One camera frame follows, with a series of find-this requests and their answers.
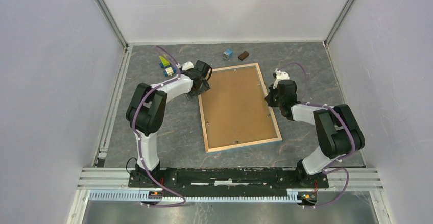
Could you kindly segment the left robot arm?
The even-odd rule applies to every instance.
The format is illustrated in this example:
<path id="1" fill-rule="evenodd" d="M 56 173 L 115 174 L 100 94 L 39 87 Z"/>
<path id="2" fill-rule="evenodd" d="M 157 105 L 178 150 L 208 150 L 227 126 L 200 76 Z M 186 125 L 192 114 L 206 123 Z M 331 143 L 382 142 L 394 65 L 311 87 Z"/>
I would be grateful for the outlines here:
<path id="1" fill-rule="evenodd" d="M 137 85 L 126 112 L 137 143 L 136 171 L 148 187 L 160 182 L 160 160 L 157 155 L 157 132 L 162 126 L 166 105 L 181 95 L 199 96 L 210 89 L 212 67 L 198 60 L 177 66 L 175 76 L 157 84 Z"/>

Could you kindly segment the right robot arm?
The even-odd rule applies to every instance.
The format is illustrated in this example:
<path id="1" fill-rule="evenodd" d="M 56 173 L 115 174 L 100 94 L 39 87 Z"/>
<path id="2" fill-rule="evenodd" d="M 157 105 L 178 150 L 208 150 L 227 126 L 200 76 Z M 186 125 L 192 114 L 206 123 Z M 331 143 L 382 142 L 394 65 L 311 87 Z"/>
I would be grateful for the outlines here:
<path id="1" fill-rule="evenodd" d="M 301 102 L 293 80 L 280 80 L 269 86 L 265 97 L 269 107 L 279 108 L 288 120 L 315 126 L 318 147 L 296 166 L 295 181 L 301 187 L 310 186 L 317 174 L 350 157 L 365 146 L 364 135 L 347 104 L 337 106 Z"/>

